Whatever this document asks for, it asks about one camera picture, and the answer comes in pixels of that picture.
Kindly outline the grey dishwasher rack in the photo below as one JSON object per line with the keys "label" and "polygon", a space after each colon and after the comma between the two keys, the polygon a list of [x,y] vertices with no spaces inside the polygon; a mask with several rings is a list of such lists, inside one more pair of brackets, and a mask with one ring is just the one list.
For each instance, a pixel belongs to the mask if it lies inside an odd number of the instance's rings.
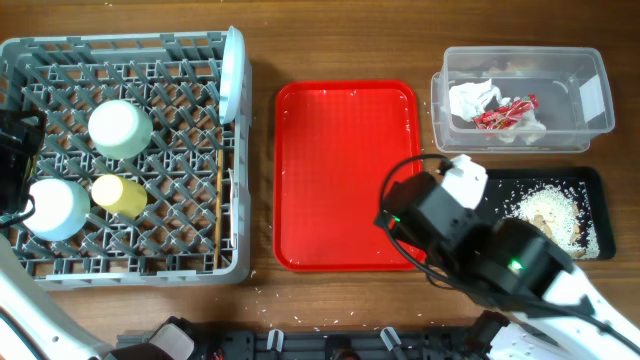
{"label": "grey dishwasher rack", "polygon": [[[90,188],[113,174],[144,187],[135,218],[93,206],[82,230],[49,242],[18,224],[6,234],[33,280],[49,291],[98,286],[226,285],[250,270],[248,145],[252,69],[245,66],[236,118],[219,121],[227,31],[16,38],[1,47],[1,105],[47,115],[36,178]],[[141,108],[153,121],[137,156],[101,155],[90,114],[109,100]],[[223,150],[221,244],[213,269],[216,153]],[[235,173],[234,221],[229,173]]]}

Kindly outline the red plastic tray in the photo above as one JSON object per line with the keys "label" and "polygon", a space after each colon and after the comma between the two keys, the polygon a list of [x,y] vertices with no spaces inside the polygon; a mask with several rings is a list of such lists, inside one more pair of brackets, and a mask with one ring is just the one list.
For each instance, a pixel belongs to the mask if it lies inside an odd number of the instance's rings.
{"label": "red plastic tray", "polygon": [[374,219],[385,176],[420,154],[398,80],[299,81],[275,100],[272,249],[292,272],[408,271]]}

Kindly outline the light blue food bowl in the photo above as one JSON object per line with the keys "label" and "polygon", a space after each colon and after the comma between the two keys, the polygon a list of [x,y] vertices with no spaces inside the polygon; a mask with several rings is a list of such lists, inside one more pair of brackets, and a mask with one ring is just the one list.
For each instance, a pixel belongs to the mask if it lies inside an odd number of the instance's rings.
{"label": "light blue food bowl", "polygon": [[129,159],[149,145],[153,121],[141,108],[127,101],[110,100],[90,114],[88,132],[101,155],[115,160]]}

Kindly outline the yellow cup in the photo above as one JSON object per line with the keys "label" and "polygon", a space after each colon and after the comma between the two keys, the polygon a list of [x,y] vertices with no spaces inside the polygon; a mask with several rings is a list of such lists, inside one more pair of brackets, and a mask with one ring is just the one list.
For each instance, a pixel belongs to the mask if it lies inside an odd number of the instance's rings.
{"label": "yellow cup", "polygon": [[93,183],[91,197],[108,212],[129,218],[140,215],[147,205],[147,192],[142,185],[111,174],[100,176]]}

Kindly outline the large white plate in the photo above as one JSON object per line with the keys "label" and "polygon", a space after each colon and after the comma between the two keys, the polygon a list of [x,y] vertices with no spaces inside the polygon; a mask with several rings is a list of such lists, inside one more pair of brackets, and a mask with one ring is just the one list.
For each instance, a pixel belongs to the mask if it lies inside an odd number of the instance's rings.
{"label": "large white plate", "polygon": [[219,121],[231,123],[237,116],[246,62],[246,47],[242,33],[230,26],[224,46],[219,89]]}

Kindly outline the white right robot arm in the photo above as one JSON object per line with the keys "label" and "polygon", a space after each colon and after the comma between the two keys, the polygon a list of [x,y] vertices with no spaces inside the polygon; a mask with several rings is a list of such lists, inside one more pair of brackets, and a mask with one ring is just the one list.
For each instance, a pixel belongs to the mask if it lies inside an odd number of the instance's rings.
{"label": "white right robot arm", "polygon": [[535,226],[490,225],[459,206],[423,211],[417,222],[442,280],[476,304],[513,314],[578,359],[638,358],[638,328]]}

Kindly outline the clear plastic bin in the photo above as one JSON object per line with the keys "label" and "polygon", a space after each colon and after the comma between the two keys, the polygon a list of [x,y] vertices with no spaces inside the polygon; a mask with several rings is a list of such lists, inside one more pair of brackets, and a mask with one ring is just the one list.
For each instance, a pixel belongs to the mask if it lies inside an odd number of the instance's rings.
{"label": "clear plastic bin", "polygon": [[[489,79],[505,97],[537,97],[535,116],[547,128],[541,139],[504,143],[498,131],[478,130],[451,113],[452,86]],[[435,144],[446,153],[581,153],[615,127],[603,59],[584,47],[451,47],[431,81],[431,117]]]}

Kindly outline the black plastic tray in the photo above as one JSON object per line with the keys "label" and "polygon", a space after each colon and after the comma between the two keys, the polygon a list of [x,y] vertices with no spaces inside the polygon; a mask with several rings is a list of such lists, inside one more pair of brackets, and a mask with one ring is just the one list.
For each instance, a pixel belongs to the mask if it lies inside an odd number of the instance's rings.
{"label": "black plastic tray", "polygon": [[535,181],[550,183],[553,180],[586,184],[587,195],[594,216],[595,230],[600,247],[600,254],[594,260],[608,260],[616,254],[616,245],[609,218],[604,188],[599,174],[590,167],[564,167],[540,169],[490,169],[489,180],[477,207],[480,216],[493,223],[503,218],[502,204],[511,197],[511,192],[518,184],[530,189]]}

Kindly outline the wooden chopstick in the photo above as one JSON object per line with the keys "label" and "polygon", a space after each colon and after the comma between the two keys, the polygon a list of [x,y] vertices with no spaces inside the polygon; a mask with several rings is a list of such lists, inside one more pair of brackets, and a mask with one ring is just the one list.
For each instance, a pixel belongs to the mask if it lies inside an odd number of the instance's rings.
{"label": "wooden chopstick", "polygon": [[221,244],[221,200],[222,200],[222,178],[223,178],[223,150],[217,150],[216,153],[216,198],[215,198],[215,217],[216,222],[214,226],[214,255],[213,255],[213,269],[218,268],[220,244]]}

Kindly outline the white napkin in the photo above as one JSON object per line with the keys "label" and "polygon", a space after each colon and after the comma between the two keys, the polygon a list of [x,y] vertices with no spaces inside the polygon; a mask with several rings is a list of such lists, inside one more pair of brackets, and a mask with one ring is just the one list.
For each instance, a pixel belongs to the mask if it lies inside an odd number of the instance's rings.
{"label": "white napkin", "polygon": [[[503,96],[499,87],[494,85],[491,79],[480,83],[466,82],[449,89],[451,113],[473,124],[474,117],[524,97]],[[489,131],[498,131],[497,138],[504,143],[513,143],[517,137],[520,137],[527,145],[530,145],[541,139],[547,130],[546,126],[535,116],[538,107],[526,113],[522,120],[510,129]]]}

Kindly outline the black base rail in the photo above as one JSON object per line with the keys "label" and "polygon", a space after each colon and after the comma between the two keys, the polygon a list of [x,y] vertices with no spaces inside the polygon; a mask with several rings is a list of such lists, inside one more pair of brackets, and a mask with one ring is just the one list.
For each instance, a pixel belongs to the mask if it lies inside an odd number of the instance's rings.
{"label": "black base rail", "polygon": [[465,327],[435,327],[393,333],[371,331],[199,333],[190,359],[487,359],[486,347],[467,344]]}

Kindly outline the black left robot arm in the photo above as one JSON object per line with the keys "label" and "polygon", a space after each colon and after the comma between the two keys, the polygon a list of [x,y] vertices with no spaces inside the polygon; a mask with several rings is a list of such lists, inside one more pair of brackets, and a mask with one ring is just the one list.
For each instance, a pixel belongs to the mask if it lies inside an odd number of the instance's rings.
{"label": "black left robot arm", "polygon": [[[47,117],[40,111],[1,112],[1,228],[35,213],[28,193],[44,142]],[[193,359],[197,344],[184,321],[167,319],[145,342],[114,348],[64,312],[21,265],[1,238],[1,320],[36,359]]]}

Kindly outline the white plastic fork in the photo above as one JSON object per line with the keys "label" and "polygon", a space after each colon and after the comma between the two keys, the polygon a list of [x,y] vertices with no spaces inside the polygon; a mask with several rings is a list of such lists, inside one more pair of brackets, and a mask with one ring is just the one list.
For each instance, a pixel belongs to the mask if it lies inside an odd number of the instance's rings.
{"label": "white plastic fork", "polygon": [[229,215],[230,215],[230,222],[233,223],[234,211],[235,211],[234,199],[235,199],[235,192],[236,192],[234,169],[228,169],[228,173],[229,173]]}

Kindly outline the spilled rice food waste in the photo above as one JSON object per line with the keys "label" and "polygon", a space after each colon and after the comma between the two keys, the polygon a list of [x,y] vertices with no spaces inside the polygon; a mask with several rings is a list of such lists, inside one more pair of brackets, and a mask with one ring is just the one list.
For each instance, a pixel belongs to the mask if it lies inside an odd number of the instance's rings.
{"label": "spilled rice food waste", "polygon": [[594,260],[600,254],[583,181],[535,181],[530,189],[518,184],[501,210],[503,218],[517,218],[537,227],[574,259]]}

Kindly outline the red ketchup sachet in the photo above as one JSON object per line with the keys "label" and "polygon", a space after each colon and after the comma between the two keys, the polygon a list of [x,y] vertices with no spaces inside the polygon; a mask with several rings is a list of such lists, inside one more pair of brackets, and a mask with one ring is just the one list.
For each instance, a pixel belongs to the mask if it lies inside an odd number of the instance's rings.
{"label": "red ketchup sachet", "polygon": [[502,105],[495,110],[489,110],[473,118],[473,122],[480,130],[510,129],[522,120],[524,115],[539,106],[534,94]]}

